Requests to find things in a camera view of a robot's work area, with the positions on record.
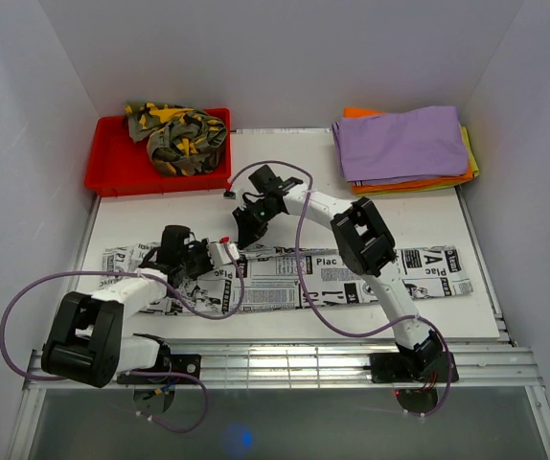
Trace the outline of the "newspaper print trousers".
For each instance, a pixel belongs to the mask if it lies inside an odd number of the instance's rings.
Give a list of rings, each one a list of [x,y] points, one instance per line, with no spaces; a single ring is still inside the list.
[[[342,262],[335,249],[302,249],[301,268],[309,297],[318,307],[374,304],[368,283]],[[470,277],[454,246],[405,248],[397,251],[402,282],[414,300],[473,293]],[[222,315],[235,307],[245,287],[242,312],[301,310],[309,306],[297,277],[294,250],[257,244],[241,252],[240,270],[216,268],[176,288],[195,310]]]

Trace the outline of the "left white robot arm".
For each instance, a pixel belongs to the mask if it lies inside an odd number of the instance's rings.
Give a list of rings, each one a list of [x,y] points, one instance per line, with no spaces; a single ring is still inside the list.
[[[208,240],[196,240],[186,226],[166,226],[159,246],[130,275],[92,293],[71,291],[62,297],[44,345],[42,370],[97,388],[130,371],[150,382],[165,380],[172,360],[164,340],[150,334],[123,336],[124,324],[169,297],[169,288],[213,268]]]

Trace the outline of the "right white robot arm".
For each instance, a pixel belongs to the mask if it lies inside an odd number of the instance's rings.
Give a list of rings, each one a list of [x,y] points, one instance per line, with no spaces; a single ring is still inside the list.
[[[395,239],[376,205],[368,198],[349,200],[316,192],[312,178],[282,179],[271,166],[269,161],[250,165],[253,191],[228,186],[224,193],[238,203],[233,217],[239,247],[261,239],[268,223],[280,214],[330,230],[344,265],[376,295],[388,319],[386,326],[394,333],[396,352],[369,356],[373,382],[418,382],[429,388],[456,381],[453,354],[410,297],[397,266]]]

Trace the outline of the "camouflage trousers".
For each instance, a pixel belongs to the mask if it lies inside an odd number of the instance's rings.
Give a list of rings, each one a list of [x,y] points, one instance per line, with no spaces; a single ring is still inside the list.
[[[127,103],[128,135],[145,141],[151,165],[165,177],[213,173],[228,137],[228,128],[206,111],[167,103]]]

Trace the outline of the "red plastic bin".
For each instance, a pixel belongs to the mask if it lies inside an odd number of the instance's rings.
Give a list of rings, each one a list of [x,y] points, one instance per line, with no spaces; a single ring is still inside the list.
[[[213,172],[163,176],[149,161],[147,142],[132,142],[126,116],[102,117],[96,124],[84,186],[100,197],[221,190],[227,186],[232,173],[231,137],[227,135]]]

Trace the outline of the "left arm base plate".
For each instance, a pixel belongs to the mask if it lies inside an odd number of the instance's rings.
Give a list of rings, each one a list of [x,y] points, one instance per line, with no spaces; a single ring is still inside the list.
[[[170,355],[157,358],[153,367],[148,369],[139,369],[142,373],[177,373],[184,375],[192,375],[195,378],[200,377],[201,355]],[[160,377],[145,377],[135,376],[133,374],[122,374],[117,377],[116,382],[119,384],[134,384],[134,385],[159,385],[166,386],[168,384],[191,384],[188,379],[180,377],[160,376]]]

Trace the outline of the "aluminium mounting rail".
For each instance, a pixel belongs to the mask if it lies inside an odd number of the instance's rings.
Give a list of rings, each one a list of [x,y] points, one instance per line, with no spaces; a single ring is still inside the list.
[[[452,345],[458,386],[541,386],[532,351],[505,344]],[[327,389],[373,385],[369,355],[388,344],[184,344],[201,356],[200,379],[210,389]]]

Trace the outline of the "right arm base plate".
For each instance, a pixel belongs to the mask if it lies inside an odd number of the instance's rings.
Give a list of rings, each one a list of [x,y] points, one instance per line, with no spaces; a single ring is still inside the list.
[[[369,355],[366,369],[370,371],[373,383],[446,383],[448,375],[451,375],[452,382],[459,380],[453,354],[445,356],[441,353],[430,364],[420,368],[399,353],[373,353]]]

